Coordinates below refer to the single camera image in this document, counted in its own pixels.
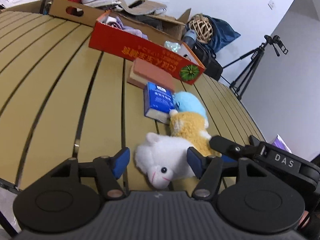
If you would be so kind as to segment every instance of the wall outlet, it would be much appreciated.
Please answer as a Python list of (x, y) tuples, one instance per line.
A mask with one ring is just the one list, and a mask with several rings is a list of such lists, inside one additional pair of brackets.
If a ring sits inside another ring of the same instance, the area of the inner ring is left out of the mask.
[(269, 5), (269, 7), (270, 7), (271, 10), (273, 10), (274, 7), (276, 6), (276, 5), (275, 5), (275, 2), (274, 2), (273, 0), (270, 0), (270, 2), (268, 3), (268, 5)]

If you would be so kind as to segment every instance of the black bag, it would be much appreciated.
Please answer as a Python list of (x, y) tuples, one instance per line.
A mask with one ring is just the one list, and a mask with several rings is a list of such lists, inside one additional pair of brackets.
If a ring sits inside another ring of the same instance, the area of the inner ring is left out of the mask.
[(205, 66), (206, 70), (204, 71), (204, 73), (218, 81), (221, 77), (223, 68), (215, 59), (216, 55), (212, 55), (211, 53), (209, 53), (198, 41), (196, 42), (192, 51)]

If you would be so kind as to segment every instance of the blue drawstring bag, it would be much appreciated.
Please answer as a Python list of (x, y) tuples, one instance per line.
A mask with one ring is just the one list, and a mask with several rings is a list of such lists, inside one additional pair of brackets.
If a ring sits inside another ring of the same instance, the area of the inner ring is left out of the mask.
[(233, 28), (224, 20), (212, 18), (204, 15), (209, 19), (213, 29), (213, 36), (207, 44), (202, 44), (211, 54), (215, 55), (220, 49), (233, 42), (241, 35), (233, 30)]

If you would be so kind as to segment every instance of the red box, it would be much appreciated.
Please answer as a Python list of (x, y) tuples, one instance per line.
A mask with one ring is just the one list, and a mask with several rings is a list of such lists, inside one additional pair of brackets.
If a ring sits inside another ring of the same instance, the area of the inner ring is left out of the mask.
[[(141, 30), (142, 33), (148, 36), (149, 40), (106, 25), (103, 22), (108, 16), (118, 16), (124, 25)], [(163, 47), (165, 41), (178, 42), (181, 45), (179, 54), (165, 49)], [(132, 61), (139, 57), (164, 69), (174, 78), (188, 84), (193, 84), (205, 71), (205, 67), (201, 61), (185, 43), (149, 25), (129, 19), (115, 12), (106, 12), (97, 19), (89, 47)]]

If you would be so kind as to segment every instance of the white wall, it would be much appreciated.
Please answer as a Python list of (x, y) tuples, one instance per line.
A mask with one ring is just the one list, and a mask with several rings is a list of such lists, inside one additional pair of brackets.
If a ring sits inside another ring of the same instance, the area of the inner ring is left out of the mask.
[(289, 53), (266, 49), (242, 102), (267, 141), (278, 133), (312, 159), (320, 152), (320, 22), (290, 9), (274, 33)]
[[(128, 4), (134, 0), (125, 0)], [(276, 28), (293, 0), (273, 0), (276, 7), (271, 10), (270, 0), (155, 0), (168, 5), (167, 14), (179, 17), (187, 8), (191, 14), (204, 13), (227, 21), (242, 36), (222, 49), (217, 60), (226, 65), (233, 59), (264, 41), (264, 35), (271, 34)], [(228, 80), (233, 80), (249, 61), (243, 60), (223, 73)]]

